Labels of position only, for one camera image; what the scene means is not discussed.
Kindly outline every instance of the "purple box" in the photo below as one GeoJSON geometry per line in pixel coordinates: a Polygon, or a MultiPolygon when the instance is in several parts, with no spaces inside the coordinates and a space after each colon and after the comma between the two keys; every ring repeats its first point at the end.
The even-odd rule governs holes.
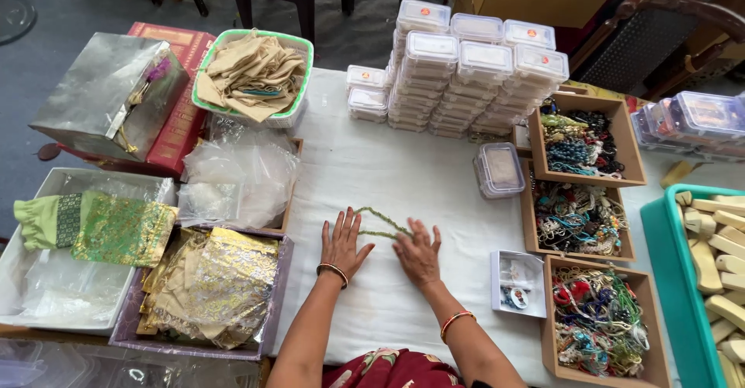
{"type": "Polygon", "coordinates": [[[173,355],[213,357],[215,359],[236,360],[261,360],[269,354],[274,346],[274,339],[279,325],[279,314],[282,312],[282,301],[284,300],[284,289],[287,287],[287,279],[292,261],[292,250],[295,243],[285,234],[275,232],[256,231],[247,229],[234,229],[242,234],[256,237],[272,238],[279,241],[279,257],[277,259],[277,270],[274,276],[274,287],[269,298],[267,315],[265,317],[264,340],[258,344],[249,344],[233,350],[224,350],[216,345],[188,345],[176,344],[152,340],[152,336],[136,334],[137,325],[140,321],[140,305],[144,300],[145,293],[142,291],[143,273],[145,268],[135,270],[132,286],[126,292],[125,303],[121,307],[119,317],[114,325],[114,332],[109,339],[109,345],[118,347],[135,348],[147,350],[148,352],[167,353],[173,355]]]}

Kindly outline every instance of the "beaded bracelet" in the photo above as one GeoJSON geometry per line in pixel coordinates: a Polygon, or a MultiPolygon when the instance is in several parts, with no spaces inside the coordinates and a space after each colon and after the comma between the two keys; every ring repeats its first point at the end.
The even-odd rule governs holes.
{"type": "Polygon", "coordinates": [[[328,267],[334,273],[336,273],[337,275],[339,275],[342,280],[344,280],[344,284],[341,285],[341,290],[344,290],[344,289],[347,288],[347,286],[349,286],[349,279],[347,278],[347,275],[344,272],[342,272],[341,269],[339,269],[338,267],[334,266],[331,263],[321,263],[321,264],[319,264],[318,267],[316,267],[316,275],[317,276],[320,276],[321,275],[321,269],[323,267],[328,267]]]}
{"type": "Polygon", "coordinates": [[[442,339],[442,342],[444,344],[447,344],[445,341],[445,332],[448,330],[448,327],[455,321],[456,319],[459,319],[460,317],[470,316],[471,318],[476,321],[476,316],[471,313],[471,311],[461,311],[459,313],[454,314],[452,317],[448,318],[445,321],[445,324],[442,324],[442,329],[440,330],[440,338],[442,339]]]}

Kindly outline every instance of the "woman's left hand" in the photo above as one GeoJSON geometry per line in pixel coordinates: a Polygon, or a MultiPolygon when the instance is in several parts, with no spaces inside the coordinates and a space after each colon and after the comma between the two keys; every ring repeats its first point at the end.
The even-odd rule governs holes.
{"type": "Polygon", "coordinates": [[[349,280],[375,246],[375,244],[367,244],[359,253],[357,252],[357,233],[360,231],[360,223],[362,223],[362,215],[359,213],[355,215],[352,208],[347,208],[346,217],[344,212],[339,212],[331,239],[329,239],[329,221],[323,223],[321,262],[338,267],[349,280]]]}

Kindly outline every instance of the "table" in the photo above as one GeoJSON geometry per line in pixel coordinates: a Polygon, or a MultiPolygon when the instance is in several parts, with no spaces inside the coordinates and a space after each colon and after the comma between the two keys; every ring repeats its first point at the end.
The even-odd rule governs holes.
{"type": "MultiPolygon", "coordinates": [[[[308,109],[293,128],[293,134],[305,140],[303,170],[291,206],[288,234],[295,241],[295,251],[272,355],[279,352],[315,282],[323,221],[333,222],[347,206],[371,206],[399,224],[405,225],[411,216],[440,227],[442,280],[478,317],[529,386],[591,386],[557,379],[545,369],[539,319],[491,308],[489,253],[525,251],[525,243],[518,198],[488,202],[479,195],[472,164],[478,147],[467,140],[349,119],[345,75],[313,69],[308,109]]],[[[651,272],[639,208],[662,196],[658,181],[680,156],[644,152],[642,158],[649,184],[621,191],[638,258],[624,266],[651,272]]],[[[734,164],[707,164],[685,182],[745,188],[737,180],[741,171],[734,164]]],[[[362,229],[392,231],[368,213],[363,214],[362,229]]],[[[374,242],[376,248],[349,288],[341,292],[324,363],[340,365],[376,348],[390,347],[433,354],[455,365],[440,340],[437,320],[402,271],[391,241],[361,235],[358,242],[359,246],[374,242]]],[[[677,378],[666,331],[664,335],[670,370],[677,378]]]]}

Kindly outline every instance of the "small white box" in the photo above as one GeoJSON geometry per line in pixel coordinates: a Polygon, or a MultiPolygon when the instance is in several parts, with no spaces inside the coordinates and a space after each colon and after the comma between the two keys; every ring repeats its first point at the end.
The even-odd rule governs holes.
{"type": "MultiPolygon", "coordinates": [[[[55,167],[51,169],[49,175],[42,183],[39,191],[33,197],[34,199],[43,196],[54,196],[61,194],[63,187],[66,182],[72,180],[80,180],[80,186],[84,186],[85,183],[97,182],[98,190],[104,191],[104,193],[111,193],[116,196],[134,196],[130,194],[117,194],[117,182],[126,182],[128,184],[135,184],[139,186],[138,191],[156,191],[158,194],[157,200],[161,203],[166,203],[171,206],[176,206],[176,188],[173,185],[172,178],[160,178],[151,177],[149,175],[130,174],[130,173],[118,173],[113,171],[101,171],[101,170],[86,170],[84,168],[64,168],[55,167]],[[116,179],[115,182],[109,182],[109,179],[116,179]],[[106,188],[105,185],[101,186],[101,183],[107,183],[111,185],[111,188],[106,188]]],[[[121,309],[121,305],[125,301],[126,291],[131,285],[132,278],[134,277],[135,268],[131,267],[130,274],[126,279],[126,284],[121,288],[121,292],[118,295],[116,312],[112,315],[111,319],[99,326],[90,326],[84,324],[69,324],[67,326],[59,326],[58,324],[46,325],[42,322],[23,322],[17,317],[23,309],[20,307],[23,298],[21,294],[25,291],[25,276],[28,270],[31,268],[33,263],[34,254],[26,250],[23,246],[23,237],[21,236],[21,226],[16,228],[13,233],[13,237],[10,239],[8,244],[5,246],[5,250],[0,255],[0,324],[6,324],[10,326],[24,326],[32,328],[44,328],[47,330],[56,331],[68,331],[71,333],[82,333],[92,334],[96,336],[110,336],[116,323],[116,319],[119,316],[118,311],[121,309]]]]}
{"type": "Polygon", "coordinates": [[[543,288],[543,260],[539,257],[516,251],[492,251],[493,310],[546,318],[546,297],[543,288]],[[511,260],[512,267],[500,268],[500,259],[511,260]],[[515,280],[504,279],[503,274],[510,272],[514,273],[515,280]],[[502,287],[510,288],[509,293],[505,294],[502,287]],[[505,304],[510,301],[514,305],[521,304],[525,307],[505,304]]]}

